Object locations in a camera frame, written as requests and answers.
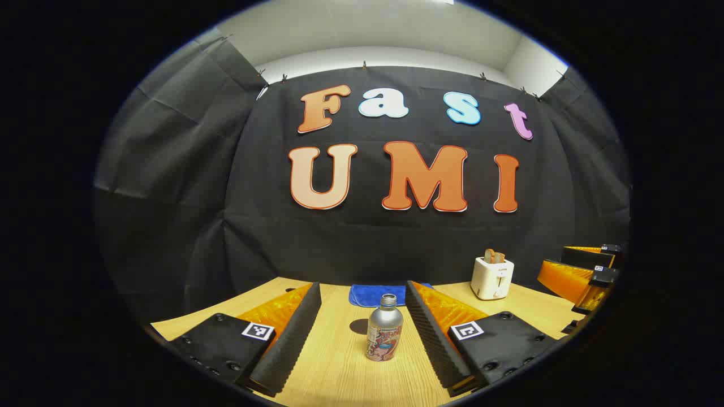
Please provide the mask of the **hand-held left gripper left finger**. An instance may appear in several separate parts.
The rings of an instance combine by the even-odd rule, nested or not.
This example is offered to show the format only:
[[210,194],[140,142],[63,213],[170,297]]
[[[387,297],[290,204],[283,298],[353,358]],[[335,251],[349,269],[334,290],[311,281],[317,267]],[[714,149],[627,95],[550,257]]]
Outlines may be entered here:
[[238,316],[215,313],[170,348],[231,386],[274,397],[292,373],[322,304],[318,282]]

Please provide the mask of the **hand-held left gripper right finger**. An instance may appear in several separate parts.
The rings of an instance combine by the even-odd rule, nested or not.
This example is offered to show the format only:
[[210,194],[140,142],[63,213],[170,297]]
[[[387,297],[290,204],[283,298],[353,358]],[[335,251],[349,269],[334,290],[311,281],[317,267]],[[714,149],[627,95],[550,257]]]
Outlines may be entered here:
[[510,311],[489,315],[411,280],[405,291],[405,305],[450,396],[490,386],[558,342]]

